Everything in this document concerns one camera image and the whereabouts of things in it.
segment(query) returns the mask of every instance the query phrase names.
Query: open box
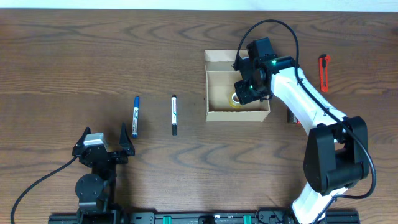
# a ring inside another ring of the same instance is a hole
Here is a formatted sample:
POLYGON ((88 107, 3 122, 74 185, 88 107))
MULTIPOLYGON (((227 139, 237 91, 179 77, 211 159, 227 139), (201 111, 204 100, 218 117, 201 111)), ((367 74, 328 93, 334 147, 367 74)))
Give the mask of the open box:
MULTIPOLYGON (((247 57, 241 51, 241 57, 247 57)), ((206 50, 206 121, 264 121, 270 112, 269 101, 259 100, 233 108, 229 105, 234 84, 242 80, 232 67, 236 50, 206 50)))

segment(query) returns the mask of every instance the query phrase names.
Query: blue marker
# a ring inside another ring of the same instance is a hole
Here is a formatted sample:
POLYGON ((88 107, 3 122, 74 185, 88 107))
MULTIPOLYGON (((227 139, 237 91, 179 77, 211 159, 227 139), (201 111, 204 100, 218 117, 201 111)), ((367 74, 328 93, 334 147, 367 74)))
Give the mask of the blue marker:
POLYGON ((134 99, 134 112, 132 114, 132 138, 137 138, 137 125, 138 125, 138 110, 139 110, 139 96, 134 99))

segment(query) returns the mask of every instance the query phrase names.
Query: white wall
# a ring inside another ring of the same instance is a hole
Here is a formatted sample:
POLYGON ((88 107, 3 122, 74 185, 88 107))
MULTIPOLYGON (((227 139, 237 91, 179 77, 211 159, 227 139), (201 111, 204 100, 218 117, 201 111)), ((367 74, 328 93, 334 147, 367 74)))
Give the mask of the white wall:
POLYGON ((0 0, 0 8, 398 12, 398 0, 0 0))

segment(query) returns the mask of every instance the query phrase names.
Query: wooden surface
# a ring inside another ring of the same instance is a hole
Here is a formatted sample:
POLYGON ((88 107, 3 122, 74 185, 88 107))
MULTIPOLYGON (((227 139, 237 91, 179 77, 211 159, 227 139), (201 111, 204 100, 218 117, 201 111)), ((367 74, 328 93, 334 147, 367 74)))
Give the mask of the wooden surface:
MULTIPOLYGON (((307 136, 271 101, 264 123, 206 123, 206 49, 235 49, 254 23, 282 19, 300 41, 300 64, 318 86, 318 56, 330 54, 325 98, 368 125, 377 188, 366 200, 341 199, 362 223, 398 222, 397 14, 339 12, 198 12, 0 10, 0 223, 16 198, 72 156, 86 126, 117 149, 141 97, 137 155, 118 169, 117 200, 160 212, 286 207, 299 196, 307 136), (170 97, 178 97, 172 136, 170 97)), ((279 55, 294 55, 290 34, 258 27, 279 55)), ((17 223, 46 223, 75 212, 78 162, 23 199, 17 223)), ((370 178, 349 194, 368 190, 370 178)))

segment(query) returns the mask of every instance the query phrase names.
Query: red object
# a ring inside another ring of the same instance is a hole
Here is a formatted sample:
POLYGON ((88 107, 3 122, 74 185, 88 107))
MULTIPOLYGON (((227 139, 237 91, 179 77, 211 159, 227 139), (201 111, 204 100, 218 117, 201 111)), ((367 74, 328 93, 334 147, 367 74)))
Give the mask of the red object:
POLYGON ((329 55, 319 56, 319 81, 322 92, 329 91, 329 79, 328 79, 328 65, 330 61, 329 55))

